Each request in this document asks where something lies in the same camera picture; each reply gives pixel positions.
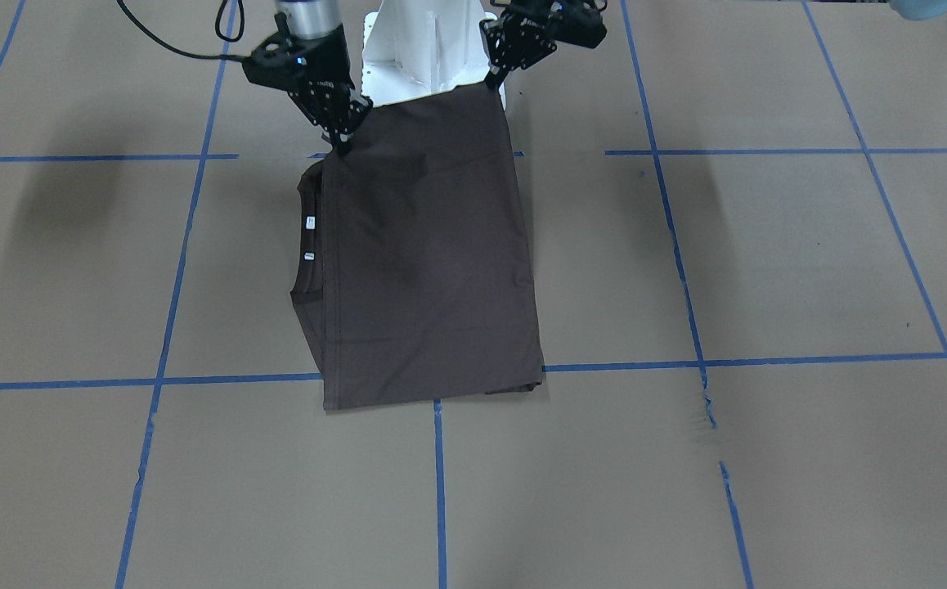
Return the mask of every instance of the folded fabric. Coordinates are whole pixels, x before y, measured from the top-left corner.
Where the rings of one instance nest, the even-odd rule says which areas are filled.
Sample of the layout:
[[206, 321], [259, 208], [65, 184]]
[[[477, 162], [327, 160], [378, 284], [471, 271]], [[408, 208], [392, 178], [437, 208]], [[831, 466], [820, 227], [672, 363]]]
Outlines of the folded fabric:
[[291, 292], [326, 410], [541, 383], [536, 292], [499, 93], [376, 108], [300, 183]]

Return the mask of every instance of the light blue object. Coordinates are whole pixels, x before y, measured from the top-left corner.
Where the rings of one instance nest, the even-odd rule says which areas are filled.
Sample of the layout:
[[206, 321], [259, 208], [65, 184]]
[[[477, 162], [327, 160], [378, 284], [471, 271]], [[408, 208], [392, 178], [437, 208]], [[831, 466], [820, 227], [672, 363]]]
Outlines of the light blue object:
[[926, 21], [947, 14], [947, 0], [888, 0], [906, 20]]

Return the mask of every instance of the silver cylinder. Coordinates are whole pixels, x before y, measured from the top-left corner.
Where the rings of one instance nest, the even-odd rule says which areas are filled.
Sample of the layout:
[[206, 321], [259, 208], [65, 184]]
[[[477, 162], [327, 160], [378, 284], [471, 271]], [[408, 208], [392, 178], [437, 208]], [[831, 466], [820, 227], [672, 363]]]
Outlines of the silver cylinder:
[[276, 6], [288, 16], [295, 37], [324, 37], [343, 23], [339, 0], [276, 0]]

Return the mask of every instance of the black mechanical part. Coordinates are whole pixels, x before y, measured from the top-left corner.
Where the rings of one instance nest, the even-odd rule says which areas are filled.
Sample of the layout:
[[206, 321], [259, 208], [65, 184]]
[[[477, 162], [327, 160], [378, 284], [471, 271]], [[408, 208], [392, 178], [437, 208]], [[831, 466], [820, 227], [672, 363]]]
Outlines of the black mechanical part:
[[503, 7], [496, 20], [481, 21], [481, 39], [491, 67], [485, 83], [499, 88], [509, 72], [528, 70], [552, 52], [557, 43], [597, 48], [608, 29], [601, 11], [608, 0], [491, 0]]
[[343, 26], [325, 37], [298, 38], [288, 31], [284, 12], [274, 19], [278, 31], [241, 62], [245, 77], [287, 92], [306, 119], [324, 129], [327, 141], [345, 155], [351, 135], [372, 111], [372, 100], [358, 93], [350, 79]]

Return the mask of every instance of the cable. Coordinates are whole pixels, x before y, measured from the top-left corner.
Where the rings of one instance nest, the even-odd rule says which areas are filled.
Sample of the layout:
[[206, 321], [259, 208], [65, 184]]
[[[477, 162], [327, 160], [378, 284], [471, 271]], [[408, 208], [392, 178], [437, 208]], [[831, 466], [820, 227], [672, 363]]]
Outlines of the cable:
[[121, 7], [121, 11], [125, 12], [125, 16], [128, 16], [128, 19], [132, 21], [132, 23], [136, 27], [138, 27], [139, 30], [143, 31], [143, 33], [147, 37], [153, 38], [153, 41], [155, 41], [155, 43], [159, 44], [163, 48], [168, 49], [170, 52], [176, 53], [176, 55], [190, 57], [190, 59], [192, 60], [211, 60], [211, 61], [227, 60], [231, 62], [241, 62], [245, 60], [245, 56], [232, 56], [232, 55], [228, 55], [228, 53], [219, 53], [219, 55], [216, 55], [216, 56], [202, 56], [200, 55], [200, 53], [190, 53], [190, 52], [184, 52], [182, 49], [176, 49], [175, 47], [162, 41], [162, 38], [157, 37], [156, 34], [151, 33], [151, 31], [147, 29], [147, 27], [145, 27], [143, 23], [141, 23], [140, 20], [138, 20], [138, 18], [136, 18], [136, 15], [133, 15], [132, 11], [129, 11], [128, 7], [125, 6], [125, 0], [118, 0], [118, 5], [119, 7]]
[[215, 15], [215, 36], [222, 38], [227, 43], [237, 43], [245, 36], [245, 0], [237, 0], [237, 12], [240, 16], [237, 24], [237, 37], [227, 37], [222, 31], [222, 15], [227, 11], [227, 4], [230, 0], [222, 0], [219, 4], [219, 12]]

